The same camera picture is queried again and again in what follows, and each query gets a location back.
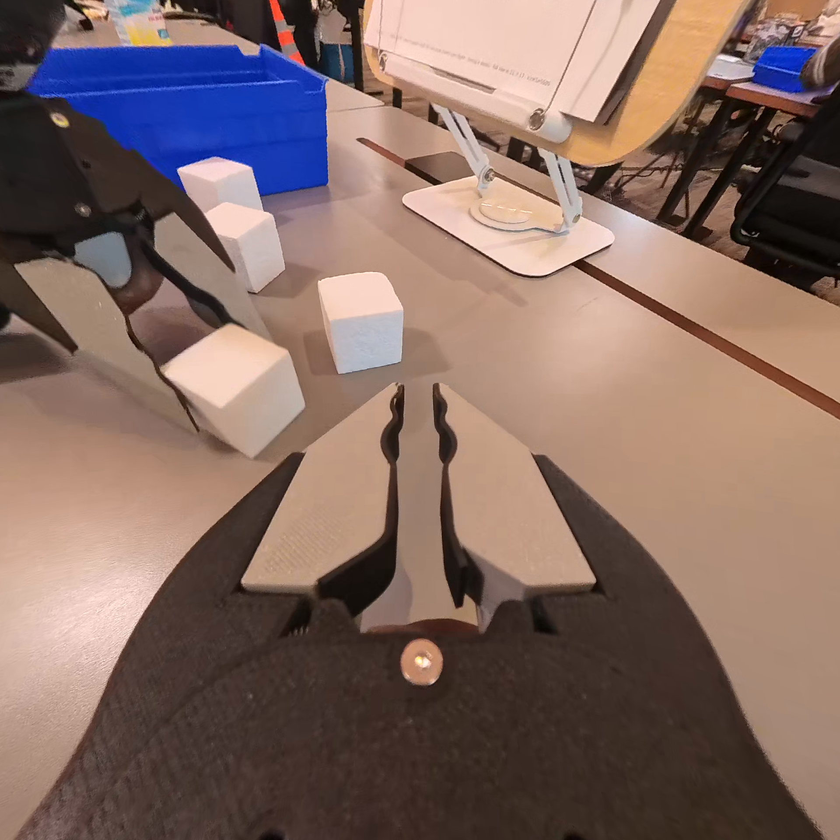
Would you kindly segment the plastic bottle yellow label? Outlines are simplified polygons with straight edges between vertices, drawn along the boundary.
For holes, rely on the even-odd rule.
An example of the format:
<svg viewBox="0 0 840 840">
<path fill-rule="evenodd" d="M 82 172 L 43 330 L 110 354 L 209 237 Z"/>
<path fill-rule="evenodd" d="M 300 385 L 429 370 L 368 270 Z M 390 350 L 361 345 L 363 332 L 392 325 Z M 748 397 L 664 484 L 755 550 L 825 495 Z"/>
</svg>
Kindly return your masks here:
<svg viewBox="0 0 840 840">
<path fill-rule="evenodd" d="M 172 46 L 159 1 L 105 1 L 124 46 Z"/>
</svg>

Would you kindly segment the orange striped vest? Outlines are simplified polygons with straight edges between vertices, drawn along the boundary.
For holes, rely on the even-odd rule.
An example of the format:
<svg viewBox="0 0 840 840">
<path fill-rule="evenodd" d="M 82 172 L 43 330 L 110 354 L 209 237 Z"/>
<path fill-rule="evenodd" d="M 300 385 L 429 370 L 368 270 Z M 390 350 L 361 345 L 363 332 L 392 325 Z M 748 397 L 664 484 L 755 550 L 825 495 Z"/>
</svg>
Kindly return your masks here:
<svg viewBox="0 0 840 840">
<path fill-rule="evenodd" d="M 297 62 L 300 66 L 305 66 L 305 62 L 298 49 L 294 38 L 292 28 L 289 26 L 280 6 L 280 2 L 276 0 L 268 1 L 270 17 L 276 30 L 276 36 L 280 51 L 288 60 Z"/>
</svg>

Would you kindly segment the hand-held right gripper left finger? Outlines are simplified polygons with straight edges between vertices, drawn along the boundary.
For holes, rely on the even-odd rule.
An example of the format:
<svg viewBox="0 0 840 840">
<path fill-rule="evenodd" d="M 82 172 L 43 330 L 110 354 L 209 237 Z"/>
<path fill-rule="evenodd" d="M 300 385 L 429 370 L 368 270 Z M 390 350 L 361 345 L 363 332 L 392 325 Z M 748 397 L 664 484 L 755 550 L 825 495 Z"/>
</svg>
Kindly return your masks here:
<svg viewBox="0 0 840 840">
<path fill-rule="evenodd" d="M 403 385 L 391 383 L 301 454 L 240 581 L 244 591 L 333 599 L 357 617 L 387 590 L 402 428 Z"/>
</svg>

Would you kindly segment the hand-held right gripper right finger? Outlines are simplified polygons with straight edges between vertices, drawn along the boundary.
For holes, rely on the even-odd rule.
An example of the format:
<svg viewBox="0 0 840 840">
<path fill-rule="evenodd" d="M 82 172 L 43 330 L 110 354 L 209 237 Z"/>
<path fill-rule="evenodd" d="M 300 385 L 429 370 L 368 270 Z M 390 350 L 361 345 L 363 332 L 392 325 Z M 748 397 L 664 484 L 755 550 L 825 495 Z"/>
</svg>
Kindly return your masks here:
<svg viewBox="0 0 840 840">
<path fill-rule="evenodd" d="M 444 573 L 478 608 L 590 592 L 595 574 L 538 458 L 444 383 L 433 386 Z"/>
</svg>

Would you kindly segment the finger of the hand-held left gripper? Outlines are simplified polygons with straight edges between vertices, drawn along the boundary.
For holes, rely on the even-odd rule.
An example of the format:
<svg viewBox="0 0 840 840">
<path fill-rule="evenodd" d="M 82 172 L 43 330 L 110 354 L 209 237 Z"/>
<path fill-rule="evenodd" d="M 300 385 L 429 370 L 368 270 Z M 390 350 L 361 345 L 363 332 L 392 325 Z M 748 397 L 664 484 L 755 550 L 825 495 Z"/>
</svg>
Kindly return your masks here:
<svg viewBox="0 0 840 840">
<path fill-rule="evenodd" d="M 153 267 L 183 294 L 209 328 L 233 324 L 271 340 L 220 239 L 202 212 L 170 212 L 152 224 L 145 253 Z"/>
<path fill-rule="evenodd" d="M 164 378 L 95 272 L 54 257 L 21 262 L 14 270 L 100 375 L 152 412 L 198 433 L 185 399 Z"/>
</svg>

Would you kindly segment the small blue bin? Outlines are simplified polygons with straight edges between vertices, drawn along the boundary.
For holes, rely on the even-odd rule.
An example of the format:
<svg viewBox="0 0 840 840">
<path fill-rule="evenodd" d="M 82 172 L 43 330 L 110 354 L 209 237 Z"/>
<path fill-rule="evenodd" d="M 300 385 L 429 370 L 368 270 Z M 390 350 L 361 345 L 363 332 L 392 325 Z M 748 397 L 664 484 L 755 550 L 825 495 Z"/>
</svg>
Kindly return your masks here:
<svg viewBox="0 0 840 840">
<path fill-rule="evenodd" d="M 814 47 L 769 46 L 754 65 L 752 83 L 778 91 L 802 92 L 802 70 L 818 51 Z"/>
</svg>

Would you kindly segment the white foam cube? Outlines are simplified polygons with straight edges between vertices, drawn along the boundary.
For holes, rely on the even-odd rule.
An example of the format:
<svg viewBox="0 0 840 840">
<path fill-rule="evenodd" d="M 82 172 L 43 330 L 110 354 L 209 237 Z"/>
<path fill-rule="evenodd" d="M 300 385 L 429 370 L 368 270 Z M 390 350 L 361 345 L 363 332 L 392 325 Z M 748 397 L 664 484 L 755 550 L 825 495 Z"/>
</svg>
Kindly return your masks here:
<svg viewBox="0 0 840 840">
<path fill-rule="evenodd" d="M 322 319 L 336 371 L 367 371 L 403 358 L 404 309 L 381 272 L 320 279 Z"/>
<path fill-rule="evenodd" d="M 246 164 L 222 157 L 177 168 L 185 193 L 203 212 L 231 203 L 264 210 L 254 170 Z"/>
<path fill-rule="evenodd" d="M 258 294 L 286 268 L 275 218 L 262 210 L 221 203 L 205 213 L 234 264 L 237 279 Z"/>
<path fill-rule="evenodd" d="M 161 367 L 206 431 L 254 459 L 305 409 L 288 350 L 229 323 Z"/>
</svg>

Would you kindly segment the black office chair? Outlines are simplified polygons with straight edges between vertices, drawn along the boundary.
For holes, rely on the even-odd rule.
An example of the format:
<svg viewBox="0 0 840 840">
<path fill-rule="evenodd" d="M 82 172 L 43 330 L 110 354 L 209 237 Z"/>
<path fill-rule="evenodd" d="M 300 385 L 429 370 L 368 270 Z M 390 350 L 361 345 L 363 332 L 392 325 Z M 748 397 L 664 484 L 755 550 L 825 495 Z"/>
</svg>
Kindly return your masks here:
<svg viewBox="0 0 840 840">
<path fill-rule="evenodd" d="M 743 264 L 809 291 L 839 280 L 839 90 L 820 98 L 816 115 L 774 135 L 771 157 L 741 190 L 731 240 Z"/>
</svg>

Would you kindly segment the white adjustable stand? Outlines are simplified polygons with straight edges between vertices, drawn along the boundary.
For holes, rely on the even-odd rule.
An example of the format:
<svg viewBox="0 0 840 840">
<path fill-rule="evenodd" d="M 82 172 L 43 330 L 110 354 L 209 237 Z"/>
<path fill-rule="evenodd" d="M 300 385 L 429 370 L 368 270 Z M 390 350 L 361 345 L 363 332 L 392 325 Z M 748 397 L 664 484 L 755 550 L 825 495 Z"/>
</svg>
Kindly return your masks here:
<svg viewBox="0 0 840 840">
<path fill-rule="evenodd" d="M 532 111 L 522 101 L 489 94 L 465 80 L 398 56 L 390 59 L 392 64 L 387 69 L 392 74 L 410 81 L 431 82 L 433 88 L 451 96 L 461 93 L 463 102 L 484 107 L 492 115 L 509 119 L 540 138 L 562 142 L 571 134 L 571 118 L 561 113 Z M 585 219 L 582 196 L 568 159 L 534 147 L 547 166 L 556 195 L 550 201 L 501 179 L 478 142 L 469 118 L 431 104 L 474 175 L 405 194 L 402 201 L 409 211 L 500 267 L 528 279 L 549 277 L 613 244 L 611 231 Z"/>
</svg>

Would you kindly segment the black rectangular desk plate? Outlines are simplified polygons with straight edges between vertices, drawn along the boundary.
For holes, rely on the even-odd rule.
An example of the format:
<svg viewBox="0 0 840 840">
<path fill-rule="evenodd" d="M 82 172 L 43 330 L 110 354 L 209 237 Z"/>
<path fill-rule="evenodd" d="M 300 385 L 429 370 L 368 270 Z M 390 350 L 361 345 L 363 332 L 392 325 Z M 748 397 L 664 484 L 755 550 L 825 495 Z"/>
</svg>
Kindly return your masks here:
<svg viewBox="0 0 840 840">
<path fill-rule="evenodd" d="M 474 175 L 465 157 L 455 151 L 416 156 L 407 159 L 404 167 L 433 186 Z"/>
</svg>

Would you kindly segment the brown-edged office desk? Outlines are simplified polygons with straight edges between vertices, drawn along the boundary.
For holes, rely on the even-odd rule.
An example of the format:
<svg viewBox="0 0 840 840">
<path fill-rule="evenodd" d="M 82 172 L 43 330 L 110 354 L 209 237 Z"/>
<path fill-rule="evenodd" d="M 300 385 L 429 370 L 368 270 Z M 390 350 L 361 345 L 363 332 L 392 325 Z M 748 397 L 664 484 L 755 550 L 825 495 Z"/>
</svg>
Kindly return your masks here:
<svg viewBox="0 0 840 840">
<path fill-rule="evenodd" d="M 762 85 L 755 80 L 728 83 L 708 75 L 700 91 L 710 101 L 719 100 L 719 104 L 706 128 L 697 135 L 676 183 L 656 216 L 657 221 L 674 228 L 681 224 L 681 234 L 695 241 L 701 241 L 709 235 L 710 231 L 706 227 L 709 215 L 735 182 L 751 155 L 760 147 L 773 120 L 780 115 L 812 119 L 828 99 L 833 87 L 793 91 Z M 738 144 L 696 210 L 693 213 L 686 212 L 684 219 L 678 219 L 675 216 L 677 206 L 688 198 L 696 176 L 711 158 L 718 142 L 730 127 L 732 118 L 741 112 L 747 114 L 747 119 Z"/>
</svg>

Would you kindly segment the wooden board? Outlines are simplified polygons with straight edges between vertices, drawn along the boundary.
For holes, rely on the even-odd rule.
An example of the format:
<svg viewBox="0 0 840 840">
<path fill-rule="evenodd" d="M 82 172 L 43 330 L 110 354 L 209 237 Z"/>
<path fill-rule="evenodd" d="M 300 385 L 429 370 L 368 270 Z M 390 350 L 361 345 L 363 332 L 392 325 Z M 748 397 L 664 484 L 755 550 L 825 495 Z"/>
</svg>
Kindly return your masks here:
<svg viewBox="0 0 840 840">
<path fill-rule="evenodd" d="M 572 118 L 570 136 L 562 142 L 540 138 L 509 119 L 492 115 L 484 107 L 463 102 L 461 93 L 451 96 L 433 88 L 431 82 L 392 74 L 387 69 L 392 60 L 382 64 L 382 49 L 377 45 L 364 45 L 363 50 L 374 77 L 386 86 L 485 122 L 493 130 L 573 163 L 599 167 L 625 160 L 649 146 L 672 125 L 705 80 L 712 61 L 748 5 L 746 1 L 675 2 L 610 121 L 596 125 Z"/>
</svg>

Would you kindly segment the blue plastic bin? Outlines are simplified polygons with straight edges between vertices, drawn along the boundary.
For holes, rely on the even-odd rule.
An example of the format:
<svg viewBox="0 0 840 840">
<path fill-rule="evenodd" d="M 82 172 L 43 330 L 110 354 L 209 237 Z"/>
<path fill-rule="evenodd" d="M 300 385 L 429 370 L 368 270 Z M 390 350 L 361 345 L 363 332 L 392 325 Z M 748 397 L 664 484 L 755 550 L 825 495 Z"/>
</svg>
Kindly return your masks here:
<svg viewBox="0 0 840 840">
<path fill-rule="evenodd" d="M 179 183 L 179 169 L 248 165 L 262 196 L 329 182 L 327 79 L 267 46 L 52 49 L 28 89 L 100 120 Z"/>
</svg>

